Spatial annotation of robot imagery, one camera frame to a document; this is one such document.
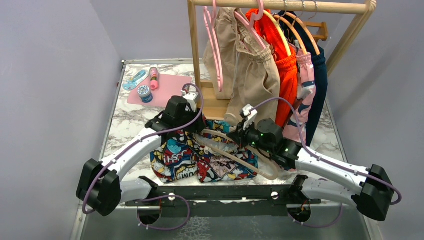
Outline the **comic print shorts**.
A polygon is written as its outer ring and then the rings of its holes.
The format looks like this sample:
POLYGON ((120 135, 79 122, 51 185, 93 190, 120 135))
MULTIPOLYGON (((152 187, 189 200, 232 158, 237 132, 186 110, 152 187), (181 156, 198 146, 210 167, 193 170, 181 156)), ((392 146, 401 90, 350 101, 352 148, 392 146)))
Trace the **comic print shorts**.
POLYGON ((150 153, 154 174, 163 183, 197 177, 201 183, 231 182, 257 176, 258 156, 210 133, 177 131, 150 153))

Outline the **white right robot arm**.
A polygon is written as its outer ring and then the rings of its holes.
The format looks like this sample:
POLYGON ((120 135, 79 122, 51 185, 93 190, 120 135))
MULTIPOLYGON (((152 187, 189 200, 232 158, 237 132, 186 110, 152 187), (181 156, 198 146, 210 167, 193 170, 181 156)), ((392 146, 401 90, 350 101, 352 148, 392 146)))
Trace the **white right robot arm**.
POLYGON ((283 129, 271 119, 245 127, 239 123, 227 133, 241 147, 253 147, 269 154, 279 166, 316 174, 324 178, 303 177, 301 184, 288 190, 289 199, 300 204, 304 200, 330 200, 356 207, 375 221, 386 220, 395 194, 386 170, 377 164, 367 168, 327 157, 303 147, 283 136, 283 129))

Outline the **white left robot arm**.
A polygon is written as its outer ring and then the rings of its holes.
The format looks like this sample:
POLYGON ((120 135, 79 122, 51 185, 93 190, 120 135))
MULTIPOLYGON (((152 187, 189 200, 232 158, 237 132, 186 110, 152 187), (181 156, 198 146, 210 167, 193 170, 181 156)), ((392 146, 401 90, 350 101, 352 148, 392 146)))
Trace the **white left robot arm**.
POLYGON ((121 149, 102 160, 89 159, 83 165, 76 190, 76 197, 82 201, 82 212, 86 215, 97 212, 105 217, 121 203, 134 200, 147 206, 155 203, 157 191, 148 180, 142 177, 129 181, 123 179, 140 160, 163 145, 168 134, 204 128, 203 105, 197 105, 198 101, 204 99, 195 92, 172 96, 165 110, 148 121, 141 132, 121 149))

